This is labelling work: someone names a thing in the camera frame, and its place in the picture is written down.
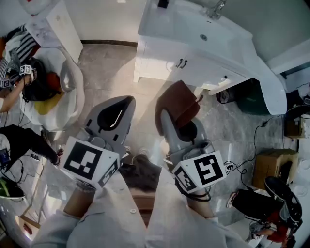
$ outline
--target brown cloth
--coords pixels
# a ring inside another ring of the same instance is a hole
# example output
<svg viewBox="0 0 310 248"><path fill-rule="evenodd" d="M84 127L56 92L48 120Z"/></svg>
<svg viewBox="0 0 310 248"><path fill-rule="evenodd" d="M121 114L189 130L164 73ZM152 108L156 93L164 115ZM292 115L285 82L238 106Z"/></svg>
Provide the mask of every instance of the brown cloth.
<svg viewBox="0 0 310 248"><path fill-rule="evenodd" d="M165 109L175 121L178 128L189 123L198 113L199 102L202 96L196 101L196 96L190 91L183 81L172 84L158 98L155 108L155 124L160 136L163 136L163 129L160 121L160 114Z"/></svg>

